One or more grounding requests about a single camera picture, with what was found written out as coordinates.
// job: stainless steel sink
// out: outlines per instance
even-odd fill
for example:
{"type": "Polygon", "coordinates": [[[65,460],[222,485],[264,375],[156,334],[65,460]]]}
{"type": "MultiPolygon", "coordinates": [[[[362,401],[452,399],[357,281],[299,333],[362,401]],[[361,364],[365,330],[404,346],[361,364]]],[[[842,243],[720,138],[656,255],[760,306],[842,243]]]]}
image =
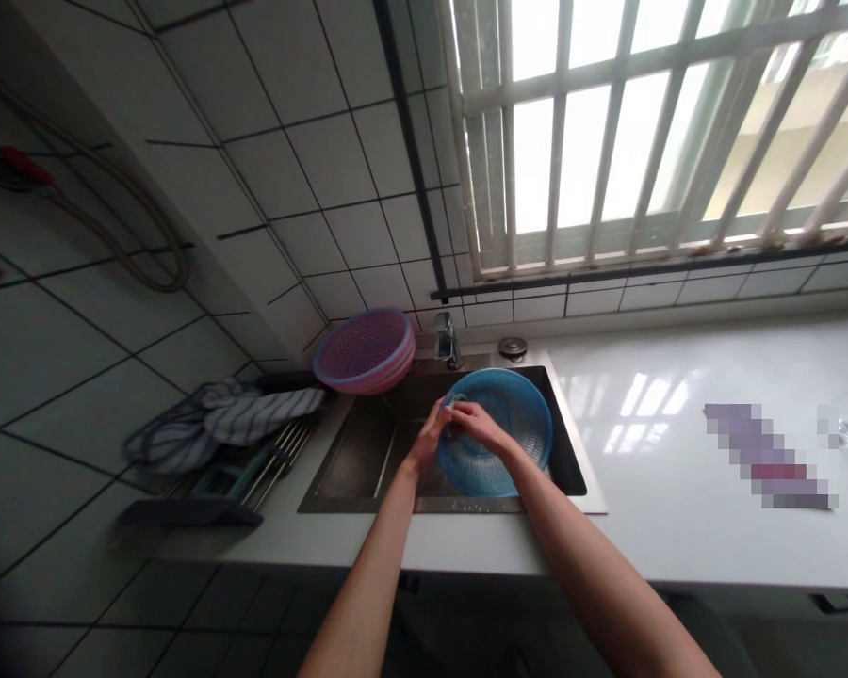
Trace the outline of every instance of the stainless steel sink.
{"type": "MultiPolygon", "coordinates": [[[[529,379],[543,394],[553,417],[553,450],[545,473],[581,510],[605,513],[575,424],[562,395],[549,355],[532,350],[513,364],[496,353],[465,354],[456,372],[445,363],[417,363],[392,391],[356,397],[326,459],[299,506],[299,513],[374,513],[393,475],[415,441],[433,402],[466,373],[506,367],[529,379]]],[[[470,497],[448,482],[436,462],[418,485],[417,513],[515,513],[517,497],[470,497]]]]}

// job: faucet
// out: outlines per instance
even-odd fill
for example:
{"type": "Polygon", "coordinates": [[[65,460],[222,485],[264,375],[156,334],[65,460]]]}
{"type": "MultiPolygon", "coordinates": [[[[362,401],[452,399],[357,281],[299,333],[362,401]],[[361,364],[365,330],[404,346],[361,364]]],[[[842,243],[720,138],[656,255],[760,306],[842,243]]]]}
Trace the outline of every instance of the faucet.
{"type": "Polygon", "coordinates": [[[450,370],[462,369],[465,361],[459,352],[459,343],[455,338],[455,326],[449,311],[438,313],[433,317],[431,331],[436,332],[436,346],[433,347],[433,357],[446,362],[450,370]]]}

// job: forearm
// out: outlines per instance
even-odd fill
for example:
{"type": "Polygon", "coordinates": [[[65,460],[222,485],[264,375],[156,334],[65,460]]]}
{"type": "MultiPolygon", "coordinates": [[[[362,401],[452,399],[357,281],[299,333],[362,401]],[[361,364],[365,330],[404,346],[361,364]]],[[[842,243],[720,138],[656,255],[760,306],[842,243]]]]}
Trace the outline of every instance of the forearm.
{"type": "Polygon", "coordinates": [[[380,675],[420,472],[404,462],[299,673],[380,675]]]}
{"type": "Polygon", "coordinates": [[[565,597],[613,672],[718,675],[657,593],[524,451],[510,439],[500,456],[565,597]]]}

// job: person's right hand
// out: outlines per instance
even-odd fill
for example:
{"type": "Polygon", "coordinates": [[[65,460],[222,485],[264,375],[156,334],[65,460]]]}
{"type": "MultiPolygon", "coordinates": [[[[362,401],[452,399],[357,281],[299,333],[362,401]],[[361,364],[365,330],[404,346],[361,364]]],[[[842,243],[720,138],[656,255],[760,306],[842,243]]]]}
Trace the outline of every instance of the person's right hand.
{"type": "Polygon", "coordinates": [[[510,449],[514,439],[499,427],[493,417],[478,403],[460,400],[451,409],[451,421],[461,424],[465,432],[495,455],[510,449]]]}

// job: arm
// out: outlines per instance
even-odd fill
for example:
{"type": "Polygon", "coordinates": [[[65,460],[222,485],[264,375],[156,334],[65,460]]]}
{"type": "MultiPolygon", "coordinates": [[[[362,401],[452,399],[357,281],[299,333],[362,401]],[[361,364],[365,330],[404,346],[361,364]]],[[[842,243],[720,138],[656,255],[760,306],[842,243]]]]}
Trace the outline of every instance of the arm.
{"type": "Polygon", "coordinates": [[[345,584],[330,607],[300,678],[377,676],[383,665],[396,585],[421,474],[430,466],[448,410],[433,406],[411,451],[393,478],[345,584]]]}
{"type": "Polygon", "coordinates": [[[502,459],[568,604],[616,675],[719,675],[660,596],[480,405],[456,403],[452,421],[502,459]]]}

